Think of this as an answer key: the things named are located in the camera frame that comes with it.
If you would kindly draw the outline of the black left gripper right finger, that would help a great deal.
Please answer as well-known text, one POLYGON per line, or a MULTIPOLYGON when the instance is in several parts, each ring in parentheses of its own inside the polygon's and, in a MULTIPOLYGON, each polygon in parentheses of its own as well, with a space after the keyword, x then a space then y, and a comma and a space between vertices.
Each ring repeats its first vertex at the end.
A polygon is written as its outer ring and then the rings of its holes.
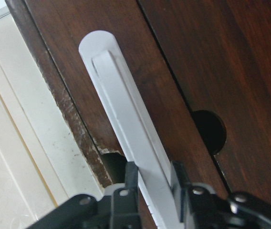
POLYGON ((171 162, 171 190, 186 229, 271 229, 271 204, 247 192, 226 199, 204 183, 192 183, 182 163, 171 162))

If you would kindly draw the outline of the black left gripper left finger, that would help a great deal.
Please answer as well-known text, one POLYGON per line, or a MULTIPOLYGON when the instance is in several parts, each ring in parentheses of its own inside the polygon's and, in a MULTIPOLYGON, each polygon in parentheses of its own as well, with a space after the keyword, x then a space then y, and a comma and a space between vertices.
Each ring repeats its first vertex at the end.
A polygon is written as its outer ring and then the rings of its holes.
POLYGON ((61 204, 30 229, 138 229, 138 167, 125 166, 125 182, 97 201, 79 194, 61 204))

